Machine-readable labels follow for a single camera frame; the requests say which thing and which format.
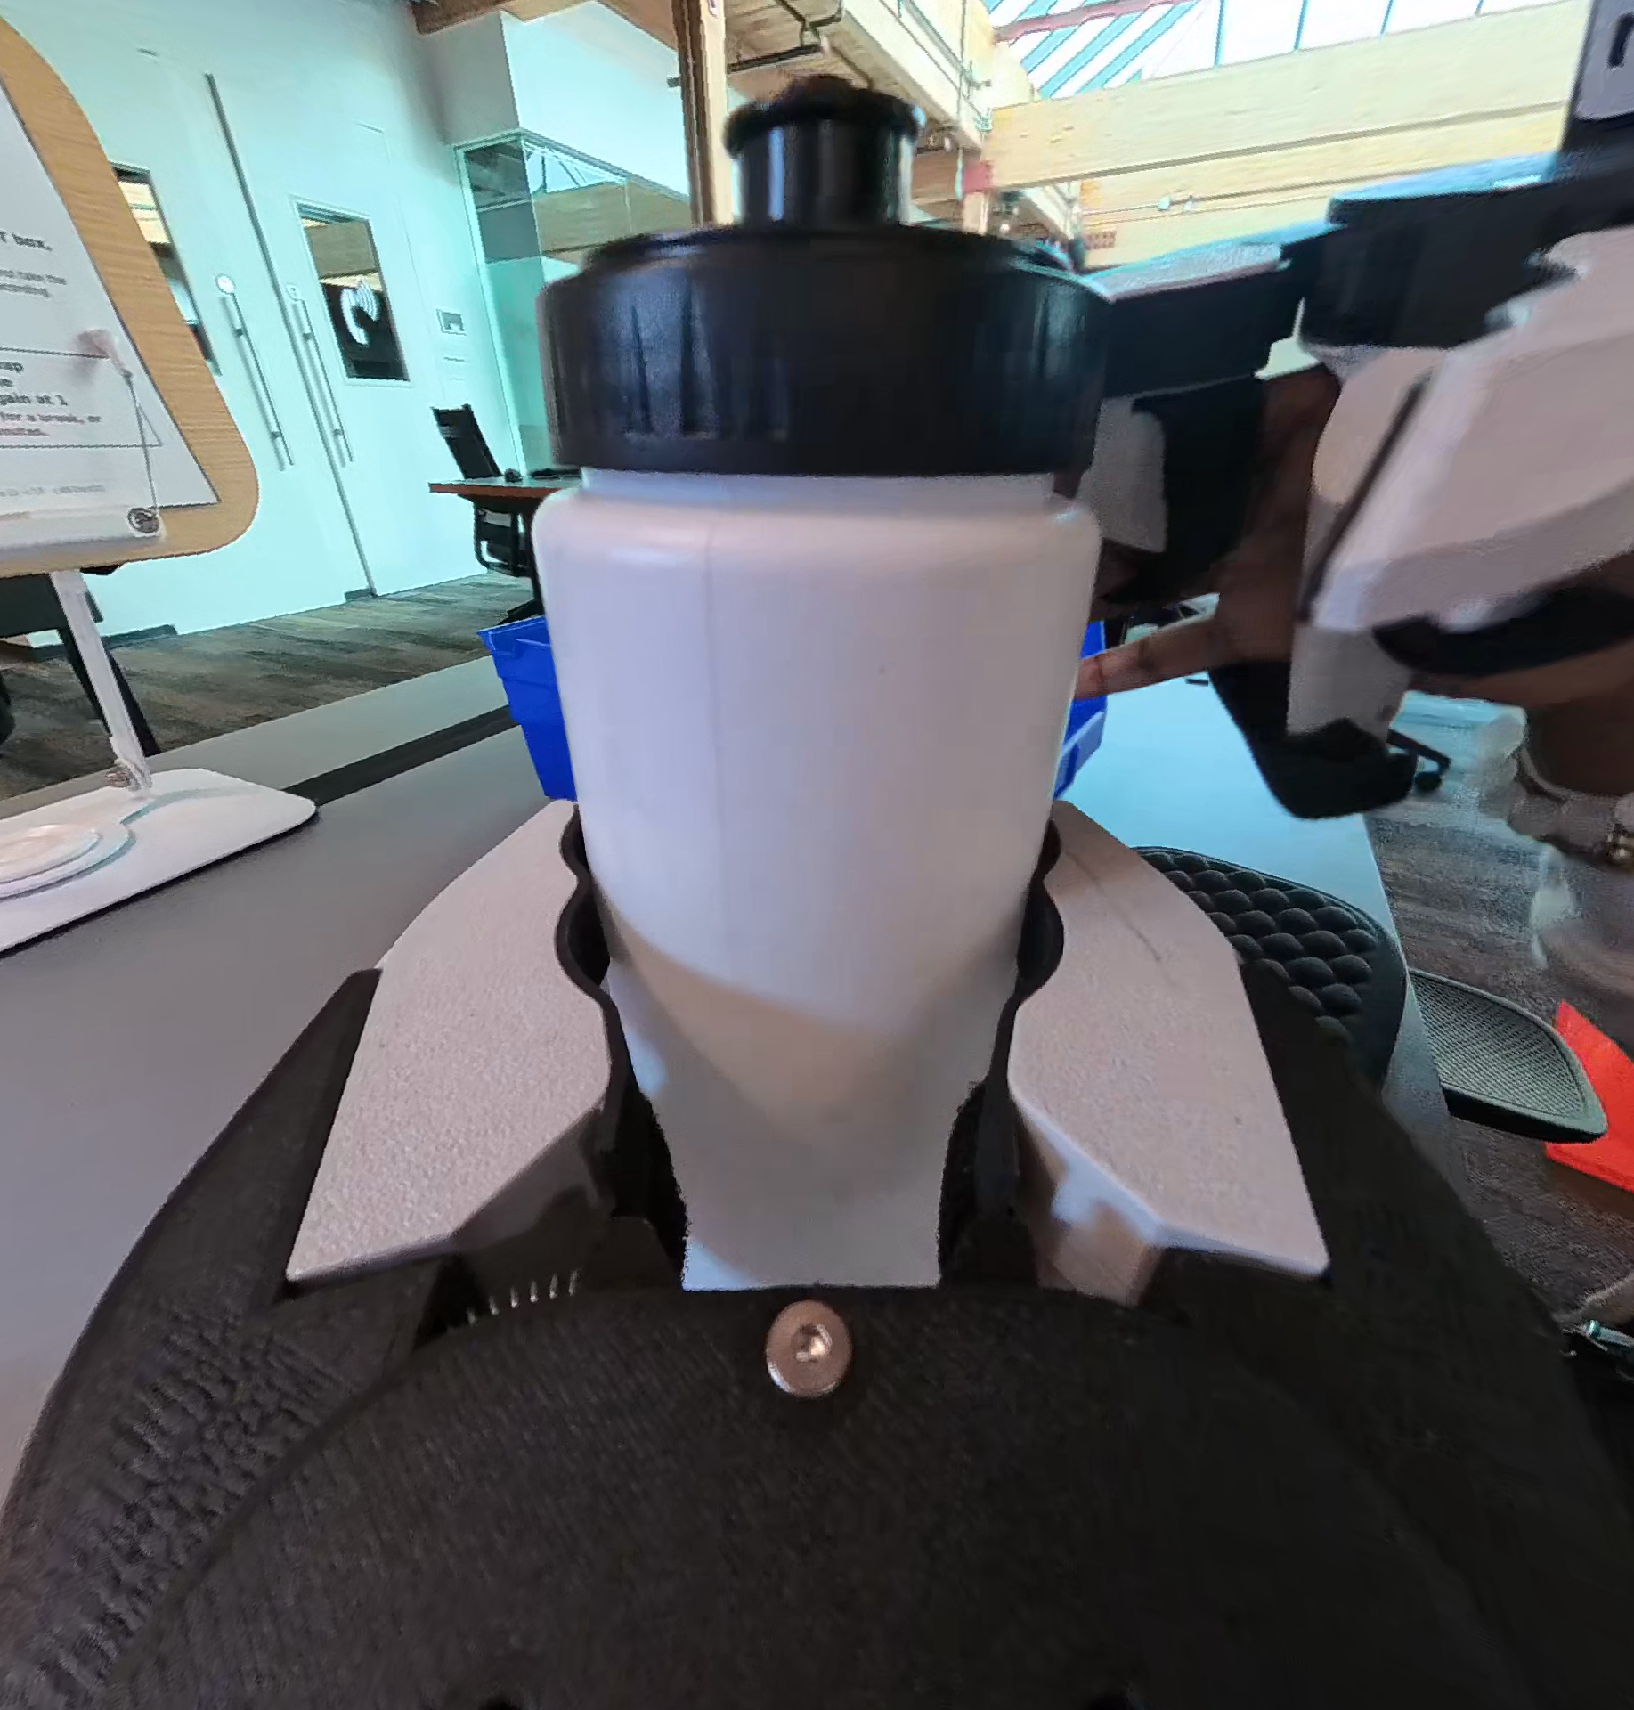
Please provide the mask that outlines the person's right hand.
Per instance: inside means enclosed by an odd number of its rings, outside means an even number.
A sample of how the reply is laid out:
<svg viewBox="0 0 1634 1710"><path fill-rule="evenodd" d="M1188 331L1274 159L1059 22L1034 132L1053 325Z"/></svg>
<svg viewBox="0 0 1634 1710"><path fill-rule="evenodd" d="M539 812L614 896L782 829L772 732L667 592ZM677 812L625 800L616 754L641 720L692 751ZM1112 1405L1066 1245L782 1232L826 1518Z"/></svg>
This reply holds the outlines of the person's right hand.
<svg viewBox="0 0 1634 1710"><path fill-rule="evenodd" d="M1337 398L1339 382L1318 367L1267 380L1246 525L1202 583L1217 606L1085 661L1076 697L1122 695L1290 653L1314 453ZM1599 798L1634 793L1634 640L1490 678L1421 676L1414 688L1522 711L1534 768L1557 789Z"/></svg>

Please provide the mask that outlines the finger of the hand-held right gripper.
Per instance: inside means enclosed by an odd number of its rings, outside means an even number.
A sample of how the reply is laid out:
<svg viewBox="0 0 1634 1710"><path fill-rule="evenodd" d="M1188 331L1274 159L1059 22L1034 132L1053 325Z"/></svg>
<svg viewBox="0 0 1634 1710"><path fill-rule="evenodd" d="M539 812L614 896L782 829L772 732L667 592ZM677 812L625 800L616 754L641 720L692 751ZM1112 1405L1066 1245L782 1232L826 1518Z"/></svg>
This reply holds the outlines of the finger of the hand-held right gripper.
<svg viewBox="0 0 1634 1710"><path fill-rule="evenodd" d="M1248 518L1265 382L1225 380L1104 401L1093 508L1112 544L1213 564Z"/></svg>
<svg viewBox="0 0 1634 1710"><path fill-rule="evenodd" d="M1089 279L1103 302L1104 401L1257 375L1292 336L1299 268L1280 247L1196 247Z"/></svg>

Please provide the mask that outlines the wooden desk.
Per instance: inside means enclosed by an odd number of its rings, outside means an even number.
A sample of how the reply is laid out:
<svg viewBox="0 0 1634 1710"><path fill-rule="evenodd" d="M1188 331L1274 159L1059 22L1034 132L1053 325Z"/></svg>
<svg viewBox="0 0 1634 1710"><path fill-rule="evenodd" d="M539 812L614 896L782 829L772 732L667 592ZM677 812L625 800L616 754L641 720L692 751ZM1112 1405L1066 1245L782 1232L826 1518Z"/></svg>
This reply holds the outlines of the wooden desk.
<svg viewBox="0 0 1634 1710"><path fill-rule="evenodd" d="M457 499L482 510L534 514L549 499L580 487L578 472L564 472L547 480L528 482L507 482L505 476L478 482L431 482L427 493L440 499Z"/></svg>

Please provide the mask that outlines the black bottle lid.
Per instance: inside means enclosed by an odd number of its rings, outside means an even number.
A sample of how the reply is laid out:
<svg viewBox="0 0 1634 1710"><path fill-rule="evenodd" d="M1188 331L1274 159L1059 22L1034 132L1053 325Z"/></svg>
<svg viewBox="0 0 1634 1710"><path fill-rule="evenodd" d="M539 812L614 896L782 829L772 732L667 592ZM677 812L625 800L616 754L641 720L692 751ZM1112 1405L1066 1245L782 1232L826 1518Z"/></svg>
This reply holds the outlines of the black bottle lid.
<svg viewBox="0 0 1634 1710"><path fill-rule="evenodd" d="M826 75L736 109L736 222L614 241L541 293L557 459L814 480L1080 466L1106 304L1038 247L912 224L919 128Z"/></svg>

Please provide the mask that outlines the wooden pillar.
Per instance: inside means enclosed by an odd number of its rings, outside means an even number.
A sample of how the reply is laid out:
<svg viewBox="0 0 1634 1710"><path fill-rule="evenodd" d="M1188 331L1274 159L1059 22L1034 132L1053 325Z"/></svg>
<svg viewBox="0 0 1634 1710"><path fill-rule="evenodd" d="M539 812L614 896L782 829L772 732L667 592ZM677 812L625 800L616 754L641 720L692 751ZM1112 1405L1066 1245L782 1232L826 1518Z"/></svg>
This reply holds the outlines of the wooden pillar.
<svg viewBox="0 0 1634 1710"><path fill-rule="evenodd" d="M721 140L728 96L723 4L671 2L671 20L690 216L696 226L726 226L734 178Z"/></svg>

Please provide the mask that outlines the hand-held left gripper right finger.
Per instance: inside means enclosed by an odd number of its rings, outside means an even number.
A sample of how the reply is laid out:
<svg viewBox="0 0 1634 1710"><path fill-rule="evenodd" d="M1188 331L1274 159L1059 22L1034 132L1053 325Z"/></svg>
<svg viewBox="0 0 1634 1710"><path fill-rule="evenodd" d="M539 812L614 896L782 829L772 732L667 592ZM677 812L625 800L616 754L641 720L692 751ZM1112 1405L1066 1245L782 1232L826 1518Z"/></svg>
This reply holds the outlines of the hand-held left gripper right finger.
<svg viewBox="0 0 1634 1710"><path fill-rule="evenodd" d="M1055 806L948 1151L938 1279L1133 1308L1181 1254L1328 1270L1232 951L1143 856Z"/></svg>

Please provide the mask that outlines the white plastic bottle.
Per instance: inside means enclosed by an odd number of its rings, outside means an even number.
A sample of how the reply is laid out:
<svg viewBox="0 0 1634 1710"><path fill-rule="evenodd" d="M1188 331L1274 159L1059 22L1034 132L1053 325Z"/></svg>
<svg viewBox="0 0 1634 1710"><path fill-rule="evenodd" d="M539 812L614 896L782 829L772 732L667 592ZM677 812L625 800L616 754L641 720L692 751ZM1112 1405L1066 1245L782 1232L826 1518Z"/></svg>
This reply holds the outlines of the white plastic bottle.
<svg viewBox="0 0 1634 1710"><path fill-rule="evenodd" d="M1038 476L591 472L534 552L685 1285L931 1285L1099 525Z"/></svg>

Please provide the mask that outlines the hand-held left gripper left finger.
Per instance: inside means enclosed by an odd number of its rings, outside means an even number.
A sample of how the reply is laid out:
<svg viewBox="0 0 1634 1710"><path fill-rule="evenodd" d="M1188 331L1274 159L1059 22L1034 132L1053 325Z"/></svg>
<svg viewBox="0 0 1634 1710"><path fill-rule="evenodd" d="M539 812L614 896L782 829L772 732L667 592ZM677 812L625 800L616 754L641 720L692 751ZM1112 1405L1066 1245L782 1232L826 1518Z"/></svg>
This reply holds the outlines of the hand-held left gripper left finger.
<svg viewBox="0 0 1634 1710"><path fill-rule="evenodd" d="M574 806L545 806L398 936L286 1264L297 1291L427 1258L566 1291L614 1226L679 1277L686 1211L606 991Z"/></svg>

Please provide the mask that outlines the blue plastic bin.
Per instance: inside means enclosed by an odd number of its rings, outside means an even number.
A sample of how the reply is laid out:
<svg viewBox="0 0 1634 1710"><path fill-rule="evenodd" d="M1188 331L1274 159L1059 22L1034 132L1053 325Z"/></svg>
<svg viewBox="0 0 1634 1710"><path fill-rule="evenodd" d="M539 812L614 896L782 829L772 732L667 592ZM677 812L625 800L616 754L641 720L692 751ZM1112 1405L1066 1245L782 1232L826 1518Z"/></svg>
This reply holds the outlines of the blue plastic bin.
<svg viewBox="0 0 1634 1710"><path fill-rule="evenodd" d="M547 621L515 619L478 634L505 693L511 722L528 747L543 795L551 802L574 802L570 751L557 695L557 674ZM1055 768L1053 796L1061 800L1078 772L1103 741L1106 699L1074 699L1064 716L1062 745Z"/></svg>

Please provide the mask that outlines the white door with window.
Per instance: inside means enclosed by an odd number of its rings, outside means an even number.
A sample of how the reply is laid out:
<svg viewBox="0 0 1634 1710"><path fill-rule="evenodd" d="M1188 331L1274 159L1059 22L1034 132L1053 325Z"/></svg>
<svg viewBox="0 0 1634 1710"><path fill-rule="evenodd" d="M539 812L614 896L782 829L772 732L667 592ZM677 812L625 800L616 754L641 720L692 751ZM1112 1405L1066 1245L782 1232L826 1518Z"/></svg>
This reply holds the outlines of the white door with window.
<svg viewBox="0 0 1634 1710"><path fill-rule="evenodd" d="M140 575L146 615L131 628L217 630L375 592L272 132L238 75L144 54L139 92L108 134L121 197L257 480L236 541Z"/></svg>
<svg viewBox="0 0 1634 1710"><path fill-rule="evenodd" d="M473 401L463 342L425 296L383 132L310 117L286 148L286 302L345 522L375 594L478 571L438 409Z"/></svg>

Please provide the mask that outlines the orange sheet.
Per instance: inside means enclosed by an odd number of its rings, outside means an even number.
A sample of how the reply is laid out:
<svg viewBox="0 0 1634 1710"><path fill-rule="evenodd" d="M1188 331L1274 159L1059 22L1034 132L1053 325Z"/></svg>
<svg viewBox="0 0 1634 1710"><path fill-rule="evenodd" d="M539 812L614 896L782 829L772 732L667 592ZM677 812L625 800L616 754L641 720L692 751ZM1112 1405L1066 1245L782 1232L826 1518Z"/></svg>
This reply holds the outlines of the orange sheet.
<svg viewBox="0 0 1634 1710"><path fill-rule="evenodd" d="M1634 1195L1634 1060L1566 1003L1555 1008L1553 1031L1584 1069L1606 1127L1589 1144L1545 1144L1542 1151L1553 1165Z"/></svg>

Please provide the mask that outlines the black dimpled cushion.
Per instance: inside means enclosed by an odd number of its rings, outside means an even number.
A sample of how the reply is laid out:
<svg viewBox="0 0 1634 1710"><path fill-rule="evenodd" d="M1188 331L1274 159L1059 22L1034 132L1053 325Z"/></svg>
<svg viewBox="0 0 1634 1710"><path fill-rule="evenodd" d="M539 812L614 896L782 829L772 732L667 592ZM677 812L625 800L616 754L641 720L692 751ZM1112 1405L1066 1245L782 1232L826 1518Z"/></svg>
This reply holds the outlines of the black dimpled cushion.
<svg viewBox="0 0 1634 1710"><path fill-rule="evenodd" d="M1385 1085L1408 995L1389 930L1335 896L1255 867L1175 846L1137 854L1211 920L1240 966L1274 974L1322 1033L1347 1045L1360 1077Z"/></svg>

